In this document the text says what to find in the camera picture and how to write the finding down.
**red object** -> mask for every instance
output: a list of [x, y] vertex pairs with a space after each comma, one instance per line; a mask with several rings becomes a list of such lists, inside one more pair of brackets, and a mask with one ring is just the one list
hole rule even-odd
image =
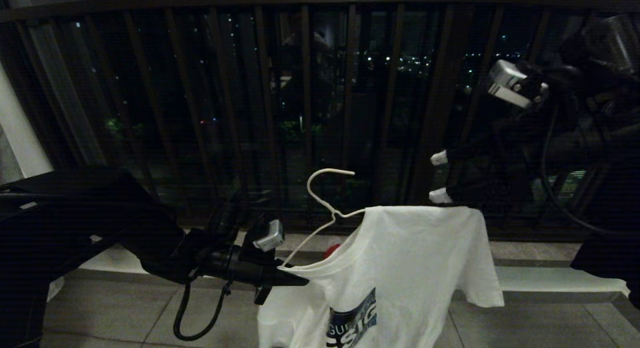
[[334, 244], [333, 246], [329, 247], [329, 249], [325, 252], [324, 257], [322, 259], [327, 259], [329, 258], [329, 256], [338, 249], [338, 247], [340, 247], [340, 243]]

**black cable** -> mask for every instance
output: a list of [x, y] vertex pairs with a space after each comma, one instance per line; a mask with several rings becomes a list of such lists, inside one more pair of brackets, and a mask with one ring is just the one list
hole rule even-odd
[[[590, 161], [590, 158], [592, 156], [591, 156], [591, 153], [590, 153], [590, 150], [589, 150], [589, 143], [587, 141], [587, 135], [585, 134], [585, 129], [583, 128], [583, 125], [582, 125], [582, 123], [580, 123], [580, 121], [578, 121], [578, 130], [580, 130], [580, 136], [582, 136], [582, 141], [584, 142], [584, 145], [585, 145], [584, 146], [584, 148], [585, 148], [584, 152], [587, 155], [587, 160]], [[606, 149], [606, 143], [604, 143], [605, 142], [604, 137], [601, 136], [600, 139], [603, 142], [603, 144], [605, 145], [605, 149]]]
[[560, 210], [560, 212], [562, 212], [567, 218], [569, 218], [571, 221], [573, 221], [574, 223], [588, 228], [596, 233], [599, 234], [603, 234], [603, 235], [608, 235], [608, 236], [634, 236], [634, 237], [640, 237], [640, 234], [635, 233], [635, 232], [621, 232], [621, 231], [612, 231], [612, 230], [605, 230], [603, 228], [600, 227], [596, 227], [588, 222], [583, 221], [582, 219], [574, 216], [571, 212], [569, 212], [565, 207], [562, 206], [562, 203], [560, 203], [560, 201], [558, 200], [558, 198], [556, 198], [556, 196], [553, 194], [553, 190], [551, 189], [551, 186], [549, 185], [549, 182], [547, 180], [547, 151], [549, 150], [549, 144], [551, 142], [551, 136], [553, 136], [553, 132], [554, 132], [554, 127], [556, 125], [556, 119], [558, 118], [558, 105], [553, 105], [553, 112], [551, 113], [551, 119], [549, 121], [549, 128], [548, 128], [548, 132], [546, 133], [546, 139], [544, 140], [544, 146], [542, 146], [542, 156], [540, 159], [540, 175], [542, 175], [541, 177], [541, 182], [542, 182], [542, 187], [544, 188], [544, 191], [546, 191], [547, 196], [549, 197], [549, 199], [551, 200], [551, 202], [553, 202], [553, 204], [558, 207], [558, 209]]
[[20, 344], [19, 344], [19, 345], [17, 345], [17, 346], [13, 346], [13, 348], [25, 347], [25, 346], [30, 345], [30, 344], [32, 344], [32, 343], [38, 342], [38, 341], [40, 341], [41, 339], [42, 339], [42, 336], [39, 336], [38, 338], [36, 338], [36, 339], [32, 339], [32, 340], [31, 340], [31, 341], [29, 341], [29, 342], [20, 343]]
[[189, 303], [189, 295], [191, 292], [190, 289], [192, 288], [192, 284], [190, 282], [185, 284], [182, 301], [180, 301], [180, 308], [178, 308], [178, 313], [175, 315], [175, 321], [173, 322], [173, 334], [182, 341], [196, 341], [208, 334], [208, 332], [210, 332], [211, 328], [213, 328], [213, 326], [216, 324], [216, 321], [218, 320], [220, 310], [222, 309], [222, 302], [224, 301], [225, 296], [231, 294], [230, 287], [233, 282], [233, 279], [229, 280], [222, 288], [220, 299], [217, 301], [217, 306], [215, 307], [215, 313], [213, 314], [213, 318], [211, 318], [211, 321], [208, 323], [208, 325], [198, 334], [190, 336], [185, 336], [180, 333], [180, 325], [183, 322], [183, 317], [185, 316], [185, 311], [187, 310], [187, 304]]

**hanger hook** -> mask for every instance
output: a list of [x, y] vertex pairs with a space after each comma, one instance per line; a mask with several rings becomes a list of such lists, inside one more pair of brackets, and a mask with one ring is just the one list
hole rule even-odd
[[327, 207], [327, 209], [329, 209], [329, 211], [331, 211], [331, 215], [333, 216], [335, 213], [340, 214], [341, 216], [343, 215], [340, 211], [338, 211], [337, 209], [335, 209], [334, 207], [332, 207], [329, 202], [323, 200], [322, 198], [318, 197], [318, 195], [316, 195], [313, 191], [311, 191], [311, 181], [313, 181], [315, 179], [315, 177], [317, 175], [321, 175], [323, 173], [340, 173], [343, 175], [355, 175], [356, 173], [354, 171], [345, 171], [345, 170], [338, 170], [336, 168], [323, 168], [322, 170], [318, 170], [315, 171], [312, 175], [309, 176], [309, 179], [306, 180], [306, 190], [309, 192], [309, 195], [311, 195], [311, 197], [315, 198], [316, 201], [318, 201], [321, 205]]

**balcony railing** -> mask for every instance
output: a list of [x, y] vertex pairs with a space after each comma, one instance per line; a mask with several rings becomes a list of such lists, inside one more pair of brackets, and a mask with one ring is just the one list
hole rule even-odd
[[[290, 230], [427, 204], [464, 175], [429, 158], [509, 107], [476, 85], [499, 58], [557, 60], [592, 16], [640, 0], [87, 0], [0, 11], [0, 59], [56, 168], [126, 168], [183, 222], [239, 191]], [[553, 177], [574, 209], [603, 168]], [[543, 195], [483, 207], [495, 239], [575, 239]], [[334, 232], [349, 232], [354, 222]]]

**printed logo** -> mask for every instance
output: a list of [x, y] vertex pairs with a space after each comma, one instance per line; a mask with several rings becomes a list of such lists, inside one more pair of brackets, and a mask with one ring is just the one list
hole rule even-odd
[[377, 320], [374, 288], [358, 307], [349, 312], [336, 312], [331, 309], [326, 346], [354, 348], [367, 330], [376, 325]]

